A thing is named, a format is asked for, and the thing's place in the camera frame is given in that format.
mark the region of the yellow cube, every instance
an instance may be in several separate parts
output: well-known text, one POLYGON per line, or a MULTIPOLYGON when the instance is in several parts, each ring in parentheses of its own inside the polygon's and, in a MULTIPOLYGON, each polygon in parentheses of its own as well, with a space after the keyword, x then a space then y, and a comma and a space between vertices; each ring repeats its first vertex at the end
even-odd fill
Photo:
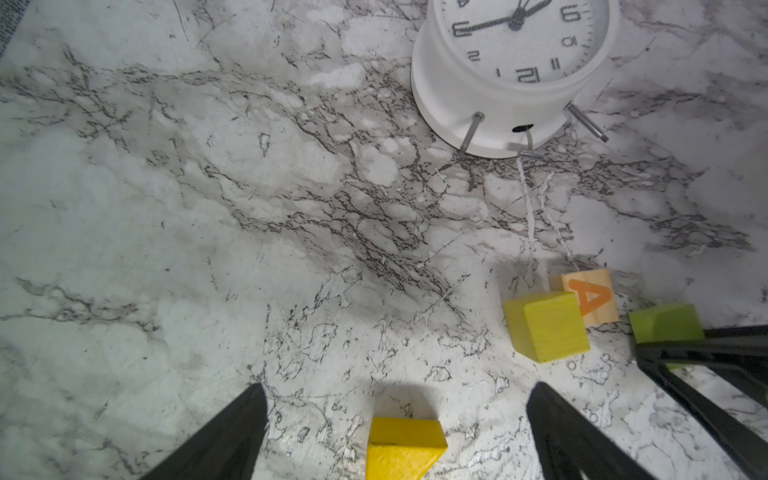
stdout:
POLYGON ((437 420, 374 418, 366 480, 419 480, 447 449, 437 420))
POLYGON ((614 285, 607 268, 554 275, 549 279, 549 286, 552 291, 576 293, 584 326, 619 321, 614 285))
POLYGON ((575 293, 534 293, 503 307, 512 345, 529 359, 550 362, 589 350, 575 293))

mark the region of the black hole in clock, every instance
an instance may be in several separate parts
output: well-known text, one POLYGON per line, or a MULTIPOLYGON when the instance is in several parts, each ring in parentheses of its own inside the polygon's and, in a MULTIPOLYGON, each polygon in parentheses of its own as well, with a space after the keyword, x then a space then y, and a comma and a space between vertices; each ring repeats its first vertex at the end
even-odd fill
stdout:
POLYGON ((530 125, 518 125, 515 128, 512 128, 512 131, 514 131, 516 134, 520 134, 524 131, 531 130, 533 128, 533 124, 530 125))

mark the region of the wooden block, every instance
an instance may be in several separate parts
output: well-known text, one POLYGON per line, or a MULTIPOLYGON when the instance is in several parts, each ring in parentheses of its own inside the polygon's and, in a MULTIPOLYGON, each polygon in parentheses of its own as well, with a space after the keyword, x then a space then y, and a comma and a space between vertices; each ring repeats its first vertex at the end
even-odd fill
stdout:
POLYGON ((584 326, 619 321, 611 272, 607 268, 554 275, 549 286, 552 291, 576 293, 584 326))
POLYGON ((589 350, 574 293, 535 293, 503 307, 512 345, 529 359, 550 362, 589 350))
POLYGON ((437 420, 374 418, 366 480, 419 480, 447 449, 437 420))
MULTIPOLYGON (((690 303, 665 303, 645 310, 635 310, 629 312, 629 323, 637 343, 704 339, 696 307, 690 303)), ((682 366, 685 365, 667 364, 669 369, 682 366)))

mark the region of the clock face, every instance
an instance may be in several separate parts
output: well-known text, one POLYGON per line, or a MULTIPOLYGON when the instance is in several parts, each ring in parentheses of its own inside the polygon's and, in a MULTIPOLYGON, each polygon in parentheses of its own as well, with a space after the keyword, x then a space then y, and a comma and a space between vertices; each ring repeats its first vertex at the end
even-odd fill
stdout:
POLYGON ((510 82, 574 74, 608 30, 608 0, 438 1, 456 48, 479 71, 510 82))

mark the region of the clock body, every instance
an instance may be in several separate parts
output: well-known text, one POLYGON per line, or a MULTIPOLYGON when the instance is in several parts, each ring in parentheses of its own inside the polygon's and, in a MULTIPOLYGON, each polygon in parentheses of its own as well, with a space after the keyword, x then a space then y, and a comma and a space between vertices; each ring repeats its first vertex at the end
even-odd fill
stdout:
POLYGON ((543 144, 605 59, 618 0, 430 0, 411 86, 429 126, 454 147, 482 112, 467 152, 505 158, 543 144))

